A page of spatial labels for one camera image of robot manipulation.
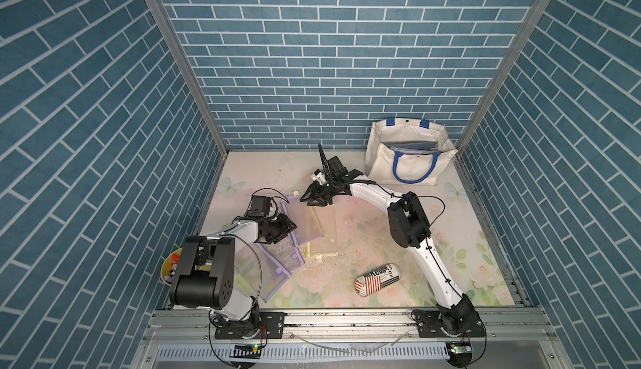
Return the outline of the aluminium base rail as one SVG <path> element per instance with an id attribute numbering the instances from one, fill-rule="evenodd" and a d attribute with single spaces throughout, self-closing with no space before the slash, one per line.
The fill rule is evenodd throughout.
<path id="1" fill-rule="evenodd" d="M 135 368 L 568 368 L 540 308 L 486 307 L 450 337 L 417 308 L 266 309 L 253 337 L 200 310 L 158 311 Z"/>

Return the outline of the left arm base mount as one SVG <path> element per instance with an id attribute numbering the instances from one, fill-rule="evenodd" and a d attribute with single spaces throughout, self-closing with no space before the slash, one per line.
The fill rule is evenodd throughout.
<path id="1" fill-rule="evenodd" d="M 217 340 L 241 340 L 267 338 L 282 339 L 285 313 L 255 311 L 243 321 L 227 320 L 220 315 L 213 316 L 210 321 L 215 330 Z"/>

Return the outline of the purple mesh pouch bottom left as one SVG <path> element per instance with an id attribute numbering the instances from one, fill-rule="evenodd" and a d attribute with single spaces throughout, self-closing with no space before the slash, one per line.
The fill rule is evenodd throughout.
<path id="1" fill-rule="evenodd" d="M 290 279 L 290 272 L 264 245 L 244 246 L 235 254 L 235 286 L 268 302 Z"/>

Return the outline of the crushed striped drink can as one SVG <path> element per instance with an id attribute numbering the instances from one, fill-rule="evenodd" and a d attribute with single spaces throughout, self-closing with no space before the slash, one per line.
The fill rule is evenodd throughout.
<path id="1" fill-rule="evenodd" d="M 394 283 L 399 282 L 401 272 L 397 265 L 389 263 L 359 276 L 355 289 L 361 297 L 368 297 Z"/>

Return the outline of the white canvas tote bag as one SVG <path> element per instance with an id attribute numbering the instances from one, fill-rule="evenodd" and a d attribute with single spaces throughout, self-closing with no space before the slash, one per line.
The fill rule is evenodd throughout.
<path id="1" fill-rule="evenodd" d="M 446 127 L 430 120 L 389 118 L 372 124 L 365 174 L 397 185 L 435 185 L 457 149 Z"/>

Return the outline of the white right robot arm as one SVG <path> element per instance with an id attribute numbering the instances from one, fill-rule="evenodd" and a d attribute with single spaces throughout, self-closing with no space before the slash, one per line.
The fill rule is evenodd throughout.
<path id="1" fill-rule="evenodd" d="M 409 250 L 432 289 L 442 330 L 451 337 L 460 337 L 477 326 L 484 329 L 471 299 L 452 279 L 437 252 L 420 197 L 413 192 L 398 195 L 359 170 L 347 170 L 336 156 L 327 159 L 320 152 L 320 161 L 322 167 L 314 172 L 300 200 L 310 206 L 326 207 L 337 196 L 354 196 L 387 213 L 392 239 Z"/>

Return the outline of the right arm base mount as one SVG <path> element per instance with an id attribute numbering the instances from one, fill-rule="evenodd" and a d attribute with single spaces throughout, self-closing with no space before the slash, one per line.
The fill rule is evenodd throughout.
<path id="1" fill-rule="evenodd" d="M 420 338 L 485 337 L 487 331 L 478 312 L 459 315 L 442 313 L 439 310 L 413 310 L 410 318 L 415 322 Z"/>

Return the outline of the cream yellow pouch bottom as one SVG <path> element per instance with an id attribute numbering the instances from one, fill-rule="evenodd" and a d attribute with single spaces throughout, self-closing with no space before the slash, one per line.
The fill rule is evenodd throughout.
<path id="1" fill-rule="evenodd" d="M 308 244 L 310 257 L 316 261 L 337 257 L 339 250 L 335 207 L 307 206 L 306 213 L 312 235 L 315 237 Z"/>

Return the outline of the yellow bowl with items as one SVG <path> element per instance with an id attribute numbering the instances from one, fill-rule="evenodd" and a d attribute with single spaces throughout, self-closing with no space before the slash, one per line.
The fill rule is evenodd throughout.
<path id="1" fill-rule="evenodd" d="M 160 280 L 168 287 L 171 286 L 173 277 L 180 262 L 182 249 L 179 248 L 169 254 L 160 268 Z"/>

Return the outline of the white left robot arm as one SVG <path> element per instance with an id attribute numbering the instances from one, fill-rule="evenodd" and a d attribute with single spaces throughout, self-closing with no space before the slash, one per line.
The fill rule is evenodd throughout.
<path id="1" fill-rule="evenodd" d="M 235 289 L 235 257 L 252 252 L 259 241 L 275 244 L 296 229 L 277 207 L 275 199 L 253 195 L 244 215 L 214 235 L 192 235 L 182 246 L 170 283 L 170 303 L 187 308 L 210 308 L 229 322 L 256 325 L 260 320 L 257 297 Z"/>

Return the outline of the purple mesh pouch lower left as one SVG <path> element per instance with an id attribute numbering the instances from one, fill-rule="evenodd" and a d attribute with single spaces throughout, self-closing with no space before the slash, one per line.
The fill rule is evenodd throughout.
<path id="1" fill-rule="evenodd" d="M 294 270 L 305 264 L 297 243 L 296 233 L 290 233 L 274 244 L 258 243 L 257 246 L 267 256 L 268 260 L 275 265 L 277 274 L 291 277 Z"/>

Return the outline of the purple mesh pouch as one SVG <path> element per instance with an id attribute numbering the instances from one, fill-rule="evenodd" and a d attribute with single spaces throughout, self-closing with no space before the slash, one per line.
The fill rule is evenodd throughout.
<path id="1" fill-rule="evenodd" d="M 324 236 L 315 211 L 298 197 L 290 196 L 287 202 L 280 204 L 281 211 L 296 225 L 293 239 L 297 246 L 304 246 Z"/>
<path id="2" fill-rule="evenodd" d="M 267 256 L 268 260 L 275 265 L 277 274 L 291 277 L 294 270 L 305 264 L 297 243 L 296 233 L 290 233 L 274 244 L 258 243 L 257 246 Z"/>
<path id="3" fill-rule="evenodd" d="M 290 279 L 290 272 L 264 245 L 244 246 L 235 254 L 235 286 L 268 302 Z"/>

